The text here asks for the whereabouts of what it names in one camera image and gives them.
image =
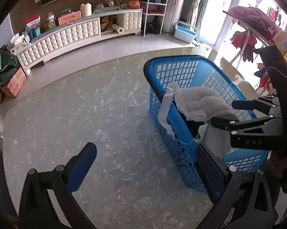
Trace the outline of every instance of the white tufted cabinet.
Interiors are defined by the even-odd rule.
[[[116,23],[123,27],[124,33],[118,34],[114,32],[104,37],[101,36],[100,17],[108,15],[116,15]],[[28,76],[31,67],[39,62],[49,61],[61,54],[97,41],[120,35],[139,33],[141,29],[141,17],[141,9],[125,9],[81,18],[72,24],[58,26],[33,39],[33,43],[17,53],[17,57],[25,74]]]

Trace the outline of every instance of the pink blanket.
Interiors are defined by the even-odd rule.
[[[228,12],[236,19],[241,19],[256,29],[267,40],[273,41],[276,33],[282,29],[275,24],[265,13],[256,7],[232,7]]]

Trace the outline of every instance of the brown wall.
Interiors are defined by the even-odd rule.
[[[34,0],[19,0],[10,12],[10,18],[14,33],[21,33],[25,29],[25,22],[34,16],[40,15],[41,24],[47,22],[48,13],[52,12],[55,16],[60,16],[61,11],[71,8],[73,11],[80,10],[82,3],[90,3],[92,7],[105,0],[57,0],[41,7],[40,2]]]

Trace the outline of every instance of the blue gripper pad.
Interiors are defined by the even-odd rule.
[[[73,156],[65,166],[64,180],[69,193],[77,191],[92,163],[97,157],[97,147],[94,143],[87,143],[77,156]]]

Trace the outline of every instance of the metal screw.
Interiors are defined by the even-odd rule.
[[[58,165],[58,166],[56,166],[56,168],[55,168],[55,170],[56,171],[62,171],[64,169],[64,165]]]
[[[29,171],[28,171],[28,174],[29,175],[33,175],[35,173],[35,169],[30,169]]]
[[[232,172],[236,172],[237,171],[237,167],[234,165],[229,166],[229,170]]]
[[[262,169],[258,169],[257,173],[262,176],[264,174],[264,171]]]

